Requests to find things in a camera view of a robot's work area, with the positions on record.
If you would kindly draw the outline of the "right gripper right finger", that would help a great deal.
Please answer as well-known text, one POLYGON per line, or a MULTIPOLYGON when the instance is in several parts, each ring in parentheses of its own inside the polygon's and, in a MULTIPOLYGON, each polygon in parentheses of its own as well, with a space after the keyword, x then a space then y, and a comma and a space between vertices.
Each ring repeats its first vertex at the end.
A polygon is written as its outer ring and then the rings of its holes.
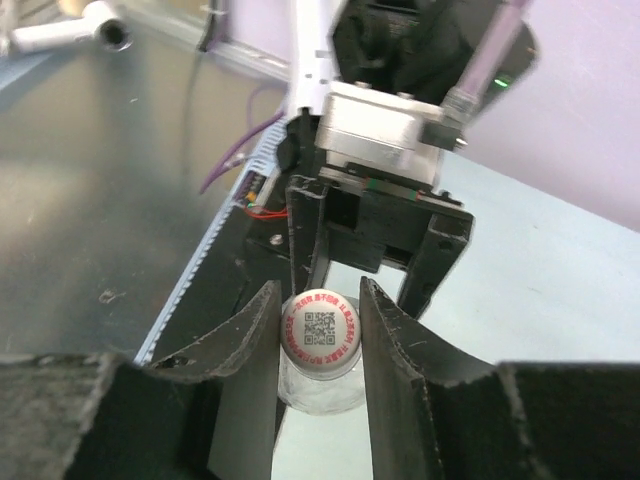
POLYGON ((635 363, 486 363, 360 283, 377 479, 635 479, 635 363))

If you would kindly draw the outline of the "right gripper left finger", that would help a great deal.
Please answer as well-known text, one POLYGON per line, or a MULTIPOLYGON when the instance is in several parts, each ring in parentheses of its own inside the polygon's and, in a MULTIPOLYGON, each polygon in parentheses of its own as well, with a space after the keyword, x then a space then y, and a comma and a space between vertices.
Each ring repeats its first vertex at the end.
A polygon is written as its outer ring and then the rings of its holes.
POLYGON ((267 479, 281 288, 148 366, 108 353, 3 355, 5 479, 267 479))

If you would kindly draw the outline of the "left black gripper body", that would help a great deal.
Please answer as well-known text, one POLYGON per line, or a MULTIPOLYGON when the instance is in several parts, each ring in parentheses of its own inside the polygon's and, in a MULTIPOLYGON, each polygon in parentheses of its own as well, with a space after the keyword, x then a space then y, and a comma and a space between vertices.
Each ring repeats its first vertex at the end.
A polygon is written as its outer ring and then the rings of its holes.
POLYGON ((285 206, 285 190, 293 175, 314 178, 328 187, 324 224, 329 262, 366 272, 390 265, 406 273, 433 214, 471 214, 447 194, 358 173, 333 170, 325 177, 313 176, 304 165, 284 172, 285 206))

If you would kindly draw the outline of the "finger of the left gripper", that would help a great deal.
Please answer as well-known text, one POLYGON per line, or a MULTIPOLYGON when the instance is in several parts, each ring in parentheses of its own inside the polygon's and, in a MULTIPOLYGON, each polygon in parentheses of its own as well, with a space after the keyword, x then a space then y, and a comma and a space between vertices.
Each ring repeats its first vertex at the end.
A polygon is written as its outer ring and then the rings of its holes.
POLYGON ((294 295, 320 288, 329 269, 324 224, 328 187, 303 175, 290 177, 285 190, 291 283, 294 295))
POLYGON ((418 320, 459 257, 466 250, 473 230, 473 216, 435 213, 427 224, 418 249, 406 270, 398 306, 418 320))

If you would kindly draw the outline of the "large clear unlabeled bottle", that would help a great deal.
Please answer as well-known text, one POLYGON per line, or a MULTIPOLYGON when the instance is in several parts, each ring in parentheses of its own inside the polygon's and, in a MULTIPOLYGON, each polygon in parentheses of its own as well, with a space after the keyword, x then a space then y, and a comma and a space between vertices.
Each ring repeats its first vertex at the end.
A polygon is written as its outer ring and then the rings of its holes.
MULTIPOLYGON (((349 299, 358 311, 358 301, 349 299)), ((317 381, 303 376, 286 357, 280 342, 278 394, 289 407, 310 415, 335 415, 364 403, 364 367, 361 356, 355 367, 333 381, 317 381)))

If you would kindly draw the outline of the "white bottle cap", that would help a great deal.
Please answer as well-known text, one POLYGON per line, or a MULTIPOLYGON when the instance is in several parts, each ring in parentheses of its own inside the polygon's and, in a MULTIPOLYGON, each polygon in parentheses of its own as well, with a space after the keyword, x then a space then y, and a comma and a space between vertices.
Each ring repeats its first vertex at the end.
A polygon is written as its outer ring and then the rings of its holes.
POLYGON ((362 328, 354 304, 324 288, 292 296, 283 307, 280 342, 294 368, 317 381, 351 371, 361 356, 362 328))

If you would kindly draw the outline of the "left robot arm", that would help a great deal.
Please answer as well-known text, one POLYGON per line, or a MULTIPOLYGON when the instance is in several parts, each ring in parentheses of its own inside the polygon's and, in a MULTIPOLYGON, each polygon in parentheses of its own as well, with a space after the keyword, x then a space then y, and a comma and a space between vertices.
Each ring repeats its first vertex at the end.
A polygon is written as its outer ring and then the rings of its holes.
POLYGON ((524 1, 296 1, 296 54, 277 190, 295 293, 329 264, 404 273, 421 316, 474 218, 439 186, 468 126, 535 65, 524 1))

